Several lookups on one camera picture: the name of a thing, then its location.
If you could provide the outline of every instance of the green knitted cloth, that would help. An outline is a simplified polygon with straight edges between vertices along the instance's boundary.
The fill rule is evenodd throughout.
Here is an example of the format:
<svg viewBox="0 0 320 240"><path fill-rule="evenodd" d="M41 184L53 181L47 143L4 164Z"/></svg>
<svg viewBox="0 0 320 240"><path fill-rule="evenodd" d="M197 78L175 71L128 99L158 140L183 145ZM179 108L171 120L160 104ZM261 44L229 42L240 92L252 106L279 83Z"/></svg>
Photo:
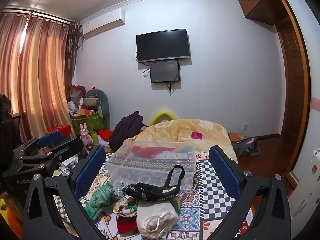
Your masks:
<svg viewBox="0 0 320 240"><path fill-rule="evenodd" d="M96 220L104 207L110 206L114 190L111 184L101 185L92 195L84 210L92 220Z"/></svg>

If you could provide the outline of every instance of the curtain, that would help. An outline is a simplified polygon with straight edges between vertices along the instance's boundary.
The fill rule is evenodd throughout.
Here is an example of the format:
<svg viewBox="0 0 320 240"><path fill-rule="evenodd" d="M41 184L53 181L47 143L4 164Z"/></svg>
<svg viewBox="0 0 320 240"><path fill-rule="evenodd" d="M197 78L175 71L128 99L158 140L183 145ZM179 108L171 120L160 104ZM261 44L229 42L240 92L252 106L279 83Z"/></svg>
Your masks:
<svg viewBox="0 0 320 240"><path fill-rule="evenodd" d="M80 23L76 21L71 22L68 33L65 65L65 90L67 99L69 98L72 79L76 69L76 58L80 36Z"/></svg>
<svg viewBox="0 0 320 240"><path fill-rule="evenodd" d="M18 70L20 133L24 140L70 124L64 89L68 28L40 17L31 17L28 23Z"/></svg>
<svg viewBox="0 0 320 240"><path fill-rule="evenodd" d="M19 48L27 15L6 13L0 15L0 94L4 93L12 104L12 114L18 110Z"/></svg>

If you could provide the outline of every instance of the black jacket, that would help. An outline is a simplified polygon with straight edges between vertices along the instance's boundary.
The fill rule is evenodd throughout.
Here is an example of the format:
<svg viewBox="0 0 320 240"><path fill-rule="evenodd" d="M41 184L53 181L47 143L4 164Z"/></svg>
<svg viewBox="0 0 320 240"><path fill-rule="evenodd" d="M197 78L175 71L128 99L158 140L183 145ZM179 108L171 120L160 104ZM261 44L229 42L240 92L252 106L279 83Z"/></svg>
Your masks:
<svg viewBox="0 0 320 240"><path fill-rule="evenodd" d="M127 117L123 117L116 125L109 138L109 146L113 151L117 151L127 138L140 133L140 129L144 124L142 123L143 117L139 115L139 111L135 111Z"/></svg>

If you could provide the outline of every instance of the white appliance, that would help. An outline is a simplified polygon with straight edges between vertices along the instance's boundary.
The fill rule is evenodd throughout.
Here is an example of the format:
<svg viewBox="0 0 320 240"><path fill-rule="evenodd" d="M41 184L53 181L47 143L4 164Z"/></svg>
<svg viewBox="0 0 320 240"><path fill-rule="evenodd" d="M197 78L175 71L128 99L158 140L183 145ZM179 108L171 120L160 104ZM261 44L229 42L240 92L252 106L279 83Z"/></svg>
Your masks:
<svg viewBox="0 0 320 240"><path fill-rule="evenodd" d="M124 25L124 10L122 8L107 12L83 24L85 39Z"/></svg>
<svg viewBox="0 0 320 240"><path fill-rule="evenodd" d="M294 239L309 221L320 202L320 148L313 156L299 181L296 189L289 197L291 213L291 239Z"/></svg>

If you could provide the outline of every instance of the black metal bracket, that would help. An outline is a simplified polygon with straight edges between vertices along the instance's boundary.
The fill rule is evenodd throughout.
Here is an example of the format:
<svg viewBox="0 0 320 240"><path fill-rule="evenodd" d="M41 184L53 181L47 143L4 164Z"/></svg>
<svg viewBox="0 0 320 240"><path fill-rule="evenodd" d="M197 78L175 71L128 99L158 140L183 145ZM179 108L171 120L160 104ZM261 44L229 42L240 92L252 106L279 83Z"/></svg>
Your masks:
<svg viewBox="0 0 320 240"><path fill-rule="evenodd" d="M15 156L18 152L25 154L33 152L36 142L37 140L31 140L16 148ZM28 189L36 173L43 177L52 176L60 163L81 152L82 149L82 141L75 138L55 147L45 155L21 155L13 160L11 166L3 172L3 180L12 191Z"/></svg>
<svg viewBox="0 0 320 240"><path fill-rule="evenodd" d="M78 177L98 147L95 147L89 155L81 161L80 168L63 172L59 176L44 178L35 176L30 184L23 218L24 240L74 240L107 239L88 217L82 205L74 196L71 188L72 178ZM60 196L64 209L74 226L78 236L69 234L64 227L60 214L54 202L53 195Z"/></svg>
<svg viewBox="0 0 320 240"><path fill-rule="evenodd" d="M240 181L245 181L241 196L208 240L234 239L244 222L255 196L262 196L249 230L237 237L243 240L290 240L291 218L288 197L281 177L260 178L245 174L219 146L214 146Z"/></svg>

